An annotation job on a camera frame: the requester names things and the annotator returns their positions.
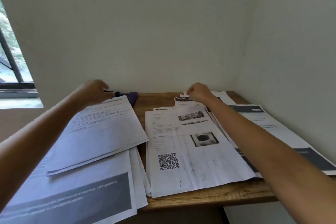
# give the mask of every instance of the window sill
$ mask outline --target window sill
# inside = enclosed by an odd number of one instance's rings
[[[0,99],[0,109],[43,108],[39,98],[7,98]]]

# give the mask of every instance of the forearm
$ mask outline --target forearm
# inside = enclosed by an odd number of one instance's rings
[[[0,211],[79,109],[79,105],[66,98],[0,143]]]
[[[221,101],[212,99],[207,106],[297,221],[317,223],[335,217],[330,214],[336,207],[336,190],[329,177]]]

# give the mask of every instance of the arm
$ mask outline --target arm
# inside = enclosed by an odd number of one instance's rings
[[[0,143],[0,212],[50,150],[72,117],[114,97],[101,80],[87,82],[57,105]]]
[[[292,217],[302,224],[334,223],[336,184],[308,160],[196,83],[187,94],[211,109],[219,123]]]

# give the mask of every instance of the hand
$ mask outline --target hand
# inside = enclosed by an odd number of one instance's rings
[[[72,104],[77,105],[80,110],[94,104],[101,103],[107,99],[112,99],[114,93],[104,92],[108,85],[102,80],[88,81],[79,86],[73,93],[71,93],[67,100]]]
[[[207,105],[209,101],[216,100],[217,98],[211,93],[208,86],[205,84],[196,82],[191,85],[191,87],[187,90],[187,94],[191,96],[191,98],[195,102],[200,102],[204,105]]]

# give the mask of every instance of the wooden desk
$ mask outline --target wooden desk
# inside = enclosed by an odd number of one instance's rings
[[[154,107],[174,106],[174,98],[182,93],[141,93],[135,103],[134,111],[145,129],[145,111],[152,111]],[[227,94],[237,104],[249,104],[235,92]],[[138,150],[146,167],[145,144],[138,146]],[[253,178],[244,182],[235,182],[214,188],[200,189],[180,194],[148,198],[148,205],[143,210],[162,209],[185,206],[229,206],[254,204],[277,201],[263,179]]]

